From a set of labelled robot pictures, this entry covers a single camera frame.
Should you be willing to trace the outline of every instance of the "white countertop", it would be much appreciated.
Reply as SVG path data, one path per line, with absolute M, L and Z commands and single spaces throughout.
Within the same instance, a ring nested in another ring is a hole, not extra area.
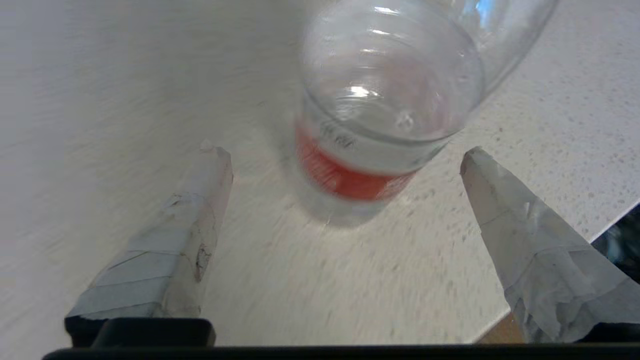
M 202 309 L 219 345 L 476 339 L 508 307 L 458 176 L 473 146 L 588 240 L 640 197 L 640 2 L 564 0 L 493 99 L 378 218 L 311 221 L 283 171 L 301 6 L 1 6 L 3 358 L 68 345 L 63 317 L 203 138 L 231 153 L 236 176 Z

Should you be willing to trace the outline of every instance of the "speckled countertop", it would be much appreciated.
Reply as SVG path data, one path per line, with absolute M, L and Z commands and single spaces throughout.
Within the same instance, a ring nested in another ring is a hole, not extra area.
M 203 138 L 236 180 L 202 314 L 219 345 L 472 341 L 507 311 L 458 176 L 482 145 L 592 239 L 640 195 L 640 3 L 565 0 L 521 66 L 384 212 L 311 221 L 290 191 L 297 1 L 44 1 L 0 20 L 0 348 L 62 318 Z

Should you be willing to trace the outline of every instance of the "bottle label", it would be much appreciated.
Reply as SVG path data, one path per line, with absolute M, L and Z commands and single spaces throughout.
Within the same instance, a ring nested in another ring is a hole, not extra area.
M 385 200 L 396 196 L 417 170 L 403 175 L 378 175 L 349 168 L 324 152 L 296 126 L 296 150 L 302 168 L 322 189 L 354 200 Z

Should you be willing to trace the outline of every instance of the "clear plastic bottle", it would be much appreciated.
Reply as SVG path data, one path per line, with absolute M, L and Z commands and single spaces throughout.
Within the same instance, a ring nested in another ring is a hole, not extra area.
M 524 56 L 554 4 L 343 0 L 325 9 L 301 55 L 305 205 L 334 224 L 377 214 Z

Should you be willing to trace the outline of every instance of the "red label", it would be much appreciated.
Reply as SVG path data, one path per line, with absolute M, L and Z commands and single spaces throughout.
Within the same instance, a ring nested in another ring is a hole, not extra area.
M 356 200 L 383 200 L 396 196 L 416 171 L 399 176 L 351 170 L 325 154 L 316 141 L 296 126 L 298 158 L 307 174 L 327 192 Z

